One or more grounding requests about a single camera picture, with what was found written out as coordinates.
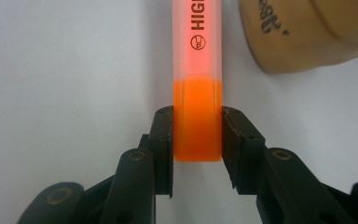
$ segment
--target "white surface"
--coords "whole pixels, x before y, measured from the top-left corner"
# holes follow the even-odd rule
[[[358,59],[264,74],[245,43],[237,1],[223,3],[224,105],[269,147],[293,150],[321,181],[358,181]],[[85,189],[112,175],[154,112],[172,104],[170,0],[0,0],[0,224],[42,189]],[[176,163],[158,223],[261,223],[219,163]]]

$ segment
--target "screw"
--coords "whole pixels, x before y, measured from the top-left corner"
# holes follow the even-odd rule
[[[134,151],[129,155],[130,160],[132,161],[141,161],[146,157],[143,151]]]
[[[72,195],[72,190],[67,187],[61,189],[55,189],[48,195],[47,202],[51,205],[60,204],[68,200],[71,197],[71,195]]]
[[[272,152],[272,155],[274,155],[274,157],[283,160],[283,161],[288,161],[290,159],[292,159],[292,155],[290,155],[289,153],[285,152],[285,151],[281,151],[281,150],[275,150]]]

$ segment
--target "white table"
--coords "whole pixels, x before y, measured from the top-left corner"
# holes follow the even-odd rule
[[[224,105],[269,147],[293,150],[324,183],[358,182],[358,59],[267,75],[246,45],[237,1],[223,3]],[[42,189],[112,175],[154,112],[172,104],[170,0],[0,0],[0,224]],[[223,162],[176,163],[158,223],[261,223]]]

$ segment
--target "orange highlighter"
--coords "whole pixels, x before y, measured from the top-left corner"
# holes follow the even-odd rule
[[[221,0],[172,0],[173,155],[222,158]]]

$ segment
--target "circular logo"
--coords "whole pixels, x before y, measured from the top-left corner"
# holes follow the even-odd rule
[[[206,40],[202,35],[195,35],[191,38],[191,47],[196,50],[203,49],[206,44]]]

